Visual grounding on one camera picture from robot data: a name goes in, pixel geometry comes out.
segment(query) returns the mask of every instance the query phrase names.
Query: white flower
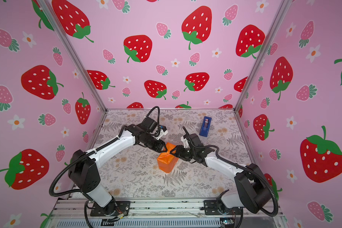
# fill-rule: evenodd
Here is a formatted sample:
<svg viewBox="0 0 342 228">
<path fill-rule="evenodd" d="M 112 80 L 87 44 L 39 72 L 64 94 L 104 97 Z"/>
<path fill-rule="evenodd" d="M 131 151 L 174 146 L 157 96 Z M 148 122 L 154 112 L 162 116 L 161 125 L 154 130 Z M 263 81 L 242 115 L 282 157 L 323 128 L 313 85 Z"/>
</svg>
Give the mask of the white flower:
<svg viewBox="0 0 342 228">
<path fill-rule="evenodd" d="M 32 34 L 26 34 L 24 31 L 23 31 L 23 40 L 24 42 L 28 43 L 29 47 L 33 47 L 33 45 L 36 45 L 37 43 L 33 40 L 33 35 Z"/>
<path fill-rule="evenodd" d="M 317 47 L 313 48 L 310 47 L 309 49 L 309 54 L 307 55 L 307 57 L 305 57 L 306 59 L 310 59 L 310 62 L 313 62 L 315 57 L 318 57 L 321 55 L 321 53 L 319 52 L 319 48 L 321 47 L 320 44 L 318 44 Z"/>
<path fill-rule="evenodd" d="M 63 131 L 61 131 L 63 137 L 69 136 L 68 134 L 69 132 L 70 130 L 67 129 L 66 127 L 63 127 Z"/>
<path fill-rule="evenodd" d="M 220 93 L 223 89 L 220 88 L 220 86 L 218 88 L 215 89 L 215 93 Z"/>
<path fill-rule="evenodd" d="M 213 55 L 211 57 L 217 57 L 219 58 L 219 54 L 222 53 L 222 51 L 219 51 L 219 48 L 215 49 L 214 51 L 212 51 Z"/>
<path fill-rule="evenodd" d="M 290 127 L 292 130 L 294 129 L 294 125 L 297 124 L 296 121 L 294 121 L 294 116 L 292 116 L 290 119 L 286 118 L 287 124 L 286 127 Z"/>
<path fill-rule="evenodd" d="M 177 61 L 177 59 L 175 59 L 174 61 L 171 61 L 171 63 L 172 63 L 172 67 L 174 66 L 179 67 L 179 64 L 180 64 L 180 62 Z"/>
<path fill-rule="evenodd" d="M 24 123 L 25 119 L 24 118 L 19 118 L 17 115 L 14 115 L 14 119 L 13 120 L 8 120 L 9 124 L 12 124 L 12 129 L 15 130 L 17 128 L 24 128 Z"/>
<path fill-rule="evenodd" d="M 255 12 L 257 13 L 260 11 L 261 13 L 263 13 L 264 8 L 268 6 L 268 2 L 266 2 L 266 0 L 262 0 L 260 2 L 257 2 L 256 5 L 257 5 L 257 8 Z"/>
<path fill-rule="evenodd" d="M 292 36 L 292 31 L 295 29 L 295 27 L 296 27 L 296 25 L 291 23 L 291 25 L 286 29 L 286 32 L 287 32 L 286 37 Z"/>
<path fill-rule="evenodd" d="M 123 82 L 126 82 L 127 84 L 129 84 L 129 82 L 131 82 L 132 80 L 129 79 L 129 77 L 123 77 Z"/>
<path fill-rule="evenodd" d="M 100 9 L 102 8 L 108 9 L 107 3 L 109 2 L 109 0 L 96 0 L 96 1 L 99 3 Z"/>
<path fill-rule="evenodd" d="M 295 217 L 294 217 L 294 226 L 295 226 L 296 228 L 304 228 L 304 227 L 302 226 L 302 221 L 301 221 L 301 220 L 297 220 Z"/>
<path fill-rule="evenodd" d="M 294 183 L 294 180 L 297 180 L 298 178 L 294 175 L 294 170 L 292 171 L 289 171 L 289 170 L 286 170 L 287 171 L 287 176 L 286 178 L 287 179 L 290 179 L 292 183 Z"/>
<path fill-rule="evenodd" d="M 5 223 L 5 225 L 3 227 L 5 228 L 13 228 L 14 226 L 17 226 L 20 224 L 20 217 L 21 217 L 21 213 L 19 215 L 10 215 L 10 220 Z"/>
</svg>

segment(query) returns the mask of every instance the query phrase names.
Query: pink wallpaper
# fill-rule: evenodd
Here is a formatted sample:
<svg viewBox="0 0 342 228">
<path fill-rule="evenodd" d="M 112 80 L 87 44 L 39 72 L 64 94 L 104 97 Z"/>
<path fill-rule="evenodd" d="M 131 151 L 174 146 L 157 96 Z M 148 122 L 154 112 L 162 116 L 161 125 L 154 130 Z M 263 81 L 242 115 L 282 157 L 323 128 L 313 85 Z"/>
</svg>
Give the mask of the pink wallpaper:
<svg viewBox="0 0 342 228">
<path fill-rule="evenodd" d="M 235 106 L 280 0 L 52 0 L 108 108 Z"/>
<path fill-rule="evenodd" d="M 0 227 L 43 227 L 51 182 L 87 148 L 101 113 L 73 72 L 36 2 L 0 1 Z"/>
<path fill-rule="evenodd" d="M 342 0 L 292 3 L 242 121 L 290 227 L 342 227 Z"/>
</svg>

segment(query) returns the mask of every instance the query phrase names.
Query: orange paper box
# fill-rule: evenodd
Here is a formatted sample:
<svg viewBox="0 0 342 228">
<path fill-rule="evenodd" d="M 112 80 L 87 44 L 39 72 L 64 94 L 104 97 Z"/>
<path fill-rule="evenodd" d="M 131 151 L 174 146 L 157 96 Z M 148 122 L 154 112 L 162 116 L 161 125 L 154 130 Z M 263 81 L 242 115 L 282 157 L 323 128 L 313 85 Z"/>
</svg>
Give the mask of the orange paper box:
<svg viewBox="0 0 342 228">
<path fill-rule="evenodd" d="M 167 143 L 166 144 L 167 152 L 161 153 L 157 158 L 158 167 L 160 168 L 160 170 L 164 171 L 165 173 L 170 173 L 173 170 L 173 167 L 175 166 L 177 161 L 179 160 L 179 158 L 170 154 L 170 151 L 175 147 L 176 147 L 175 145 L 171 143 Z"/>
</svg>

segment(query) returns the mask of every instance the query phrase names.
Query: pink strawberry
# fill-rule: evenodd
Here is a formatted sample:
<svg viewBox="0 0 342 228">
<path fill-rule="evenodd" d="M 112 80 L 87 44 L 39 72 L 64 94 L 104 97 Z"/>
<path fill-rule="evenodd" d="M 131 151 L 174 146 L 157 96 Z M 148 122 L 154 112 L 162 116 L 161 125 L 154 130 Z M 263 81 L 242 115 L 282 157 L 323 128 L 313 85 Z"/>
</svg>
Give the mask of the pink strawberry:
<svg viewBox="0 0 342 228">
<path fill-rule="evenodd" d="M 162 24 L 162 23 L 157 23 L 156 28 L 160 36 L 163 36 L 165 39 L 168 39 L 171 37 L 171 31 L 167 28 L 167 25 Z"/>
<path fill-rule="evenodd" d="M 165 75 L 168 75 L 168 71 L 166 70 L 166 68 L 164 66 L 161 66 L 161 65 L 157 65 L 156 66 L 156 70 L 157 70 L 157 73 L 165 76 Z"/>
<path fill-rule="evenodd" d="M 296 98 L 301 101 L 307 101 L 308 98 L 311 99 L 317 94 L 317 90 L 313 84 L 309 85 L 309 87 L 305 85 L 296 93 Z"/>
<path fill-rule="evenodd" d="M 309 21 L 308 24 L 305 26 L 303 29 L 302 33 L 300 34 L 300 39 L 299 40 L 299 47 L 303 48 L 309 43 L 309 38 L 313 35 L 314 32 L 314 22 Z"/>
<path fill-rule="evenodd" d="M 110 64 L 114 64 L 115 63 L 115 58 L 114 58 L 113 54 L 110 51 L 104 49 L 103 50 L 103 56 L 104 56 L 104 59 L 106 59 L 108 61 L 108 63 L 110 63 Z"/>
<path fill-rule="evenodd" d="M 83 141 L 84 141 L 85 143 L 88 143 L 88 142 L 89 142 L 89 135 L 87 134 L 86 131 L 84 131 L 84 132 L 82 133 L 82 137 L 83 137 Z"/>
<path fill-rule="evenodd" d="M 44 114 L 40 115 L 38 121 L 43 126 L 44 125 L 51 126 L 56 122 L 56 118 L 52 114 L 47 113 L 46 115 Z"/>
<path fill-rule="evenodd" d="M 172 99 L 176 100 L 177 98 L 179 98 L 179 96 L 180 96 L 180 91 L 175 90 L 175 91 L 173 91 L 171 97 L 172 97 Z"/>
<path fill-rule="evenodd" d="M 190 56 L 189 64 L 190 64 L 190 66 L 195 66 L 196 63 L 199 61 L 200 61 L 200 53 L 196 52 L 196 53 L 192 54 L 192 56 Z"/>
<path fill-rule="evenodd" d="M 270 150 L 270 153 L 269 153 L 270 157 L 276 161 L 276 160 L 280 160 L 281 158 L 281 154 L 280 154 L 280 151 L 278 149 L 272 149 Z"/>
<path fill-rule="evenodd" d="M 57 47 L 53 48 L 53 58 L 55 59 L 57 65 L 62 66 L 63 63 L 63 58 L 61 55 L 61 52 L 59 51 L 59 49 Z"/>
<path fill-rule="evenodd" d="M 0 29 L 0 45 L 10 51 L 18 52 L 20 50 L 16 39 L 12 39 L 10 34 L 3 29 Z"/>
<path fill-rule="evenodd" d="M 317 217 L 317 219 L 319 219 L 320 221 L 324 221 L 324 219 L 327 222 L 333 221 L 333 219 L 332 219 L 333 215 L 330 213 L 330 210 L 328 208 L 326 208 L 323 204 L 320 205 L 319 203 L 312 201 L 312 202 L 307 204 L 307 207 L 308 207 L 309 211 L 315 217 Z"/>
<path fill-rule="evenodd" d="M 224 71 L 224 76 L 223 76 L 223 77 L 224 77 L 224 79 L 227 80 L 227 81 L 231 80 L 232 77 L 233 77 L 232 70 L 231 70 L 231 69 L 226 69 L 226 70 Z"/>
<path fill-rule="evenodd" d="M 259 82 L 257 82 L 257 90 L 258 91 L 260 91 L 262 89 L 262 85 L 263 85 L 263 77 L 260 76 Z"/>
<path fill-rule="evenodd" d="M 64 145 L 59 145 L 56 152 L 56 159 L 58 162 L 62 161 L 64 157 Z"/>
<path fill-rule="evenodd" d="M 227 96 L 224 97 L 223 102 L 229 102 L 230 99 L 232 99 L 232 94 L 228 94 Z"/>
<path fill-rule="evenodd" d="M 62 100 L 63 110 L 67 113 L 71 113 L 71 104 L 68 102 L 67 99 Z"/>
<path fill-rule="evenodd" d="M 129 95 L 131 94 L 131 90 L 128 87 L 125 87 L 123 90 L 123 96 L 125 97 L 129 97 Z"/>
<path fill-rule="evenodd" d="M 13 96 L 9 89 L 3 85 L 0 85 L 0 112 L 7 111 L 11 108 L 10 104 L 13 102 Z"/>
<path fill-rule="evenodd" d="M 238 6 L 233 5 L 229 7 L 225 13 L 224 13 L 224 18 L 223 18 L 223 24 L 224 26 L 228 26 L 229 24 L 232 23 L 232 21 L 236 18 L 237 16 L 237 11 L 238 11 Z"/>
</svg>

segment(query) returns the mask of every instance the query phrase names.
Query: orange box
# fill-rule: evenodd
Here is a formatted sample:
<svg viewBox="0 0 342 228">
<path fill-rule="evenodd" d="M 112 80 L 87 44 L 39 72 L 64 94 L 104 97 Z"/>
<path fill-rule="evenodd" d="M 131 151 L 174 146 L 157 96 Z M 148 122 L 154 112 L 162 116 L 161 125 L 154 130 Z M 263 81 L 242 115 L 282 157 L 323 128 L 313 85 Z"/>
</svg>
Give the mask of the orange box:
<svg viewBox="0 0 342 228">
<path fill-rule="evenodd" d="M 173 167 L 175 166 L 177 161 L 179 160 L 179 158 L 170 154 L 170 151 L 175 147 L 176 147 L 175 145 L 171 143 L 167 143 L 166 144 L 167 152 L 161 153 L 157 158 L 158 167 L 160 168 L 160 170 L 164 171 L 165 173 L 170 173 L 173 170 Z"/>
</svg>

